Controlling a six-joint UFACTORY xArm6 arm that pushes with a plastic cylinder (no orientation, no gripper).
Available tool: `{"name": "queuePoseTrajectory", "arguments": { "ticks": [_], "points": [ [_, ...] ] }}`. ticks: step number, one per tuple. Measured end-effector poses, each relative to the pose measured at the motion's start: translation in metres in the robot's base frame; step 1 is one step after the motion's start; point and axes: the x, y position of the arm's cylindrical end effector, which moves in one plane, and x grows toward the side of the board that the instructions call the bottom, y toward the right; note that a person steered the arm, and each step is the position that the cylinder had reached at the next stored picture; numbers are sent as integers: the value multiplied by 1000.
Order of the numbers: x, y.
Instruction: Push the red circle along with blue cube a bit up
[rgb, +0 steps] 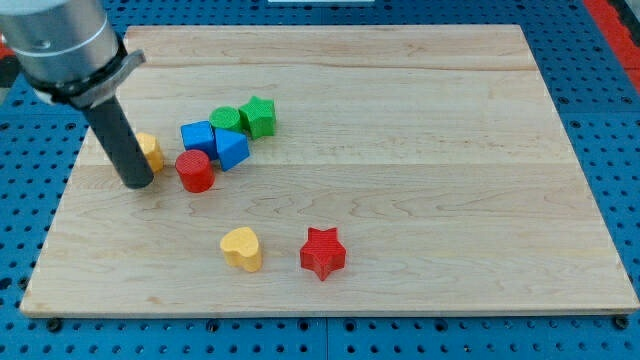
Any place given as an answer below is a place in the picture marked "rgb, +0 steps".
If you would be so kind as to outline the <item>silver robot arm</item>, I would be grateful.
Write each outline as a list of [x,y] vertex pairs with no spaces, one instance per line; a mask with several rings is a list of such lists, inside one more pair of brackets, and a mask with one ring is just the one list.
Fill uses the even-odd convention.
[[41,99],[92,109],[145,62],[128,52],[99,0],[1,0],[3,42]]

